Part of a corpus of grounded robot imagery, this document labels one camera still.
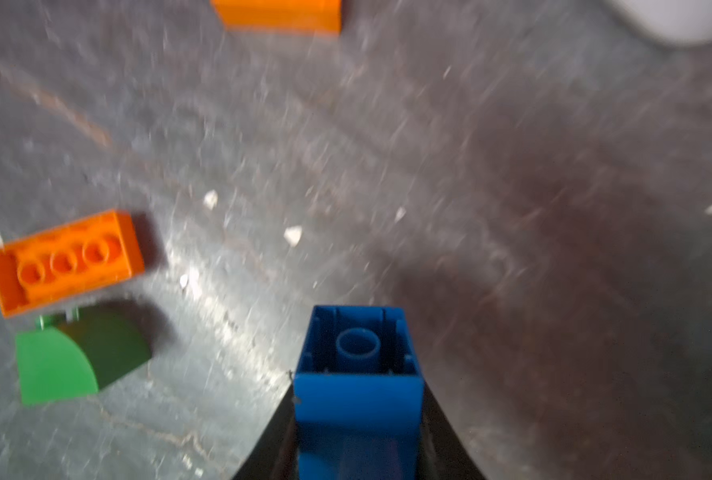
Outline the orange lego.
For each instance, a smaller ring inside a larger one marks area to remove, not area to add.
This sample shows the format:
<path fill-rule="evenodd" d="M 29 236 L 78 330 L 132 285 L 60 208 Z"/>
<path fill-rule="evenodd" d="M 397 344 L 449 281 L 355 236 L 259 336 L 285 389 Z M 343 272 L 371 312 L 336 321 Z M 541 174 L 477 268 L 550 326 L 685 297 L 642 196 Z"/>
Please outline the orange lego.
<path fill-rule="evenodd" d="M 226 27 L 340 34 L 340 0 L 215 0 Z"/>
<path fill-rule="evenodd" d="M 144 271 L 131 214 L 96 214 L 0 247 L 1 314 L 44 308 Z"/>

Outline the blue lego front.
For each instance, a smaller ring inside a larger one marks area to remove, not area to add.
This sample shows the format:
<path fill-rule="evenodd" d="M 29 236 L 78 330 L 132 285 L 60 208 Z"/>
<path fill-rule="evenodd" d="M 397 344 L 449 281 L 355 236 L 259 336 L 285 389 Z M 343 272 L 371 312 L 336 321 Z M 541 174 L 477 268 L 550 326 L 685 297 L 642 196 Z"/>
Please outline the blue lego front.
<path fill-rule="evenodd" d="M 293 380 L 300 478 L 415 478 L 424 391 L 402 309 L 314 307 Z"/>

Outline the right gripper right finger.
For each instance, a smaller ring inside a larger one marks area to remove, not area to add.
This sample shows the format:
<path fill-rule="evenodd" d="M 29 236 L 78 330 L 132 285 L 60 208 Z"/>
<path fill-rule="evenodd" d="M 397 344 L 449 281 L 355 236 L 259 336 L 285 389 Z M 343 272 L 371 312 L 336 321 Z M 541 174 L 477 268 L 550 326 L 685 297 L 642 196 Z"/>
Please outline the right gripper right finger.
<path fill-rule="evenodd" d="M 430 386 L 424 386 L 420 447 L 420 480 L 485 480 L 453 429 Z"/>

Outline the green lego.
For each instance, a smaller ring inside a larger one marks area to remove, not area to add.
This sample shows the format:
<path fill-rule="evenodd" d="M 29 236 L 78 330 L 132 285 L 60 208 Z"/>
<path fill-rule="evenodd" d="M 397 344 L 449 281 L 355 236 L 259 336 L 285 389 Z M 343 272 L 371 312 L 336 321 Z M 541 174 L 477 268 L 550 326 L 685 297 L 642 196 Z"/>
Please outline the green lego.
<path fill-rule="evenodd" d="M 15 352 L 25 406 L 95 395 L 152 359 L 141 330 L 99 306 L 40 316 Z"/>

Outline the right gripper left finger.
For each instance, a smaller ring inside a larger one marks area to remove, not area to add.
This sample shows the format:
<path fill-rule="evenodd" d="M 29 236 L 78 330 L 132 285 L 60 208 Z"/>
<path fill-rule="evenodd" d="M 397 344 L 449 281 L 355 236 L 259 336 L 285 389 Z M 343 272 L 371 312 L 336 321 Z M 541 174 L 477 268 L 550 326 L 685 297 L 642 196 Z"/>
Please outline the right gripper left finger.
<path fill-rule="evenodd" d="M 298 439 L 289 385 L 255 447 L 233 476 L 234 480 L 298 479 Z"/>

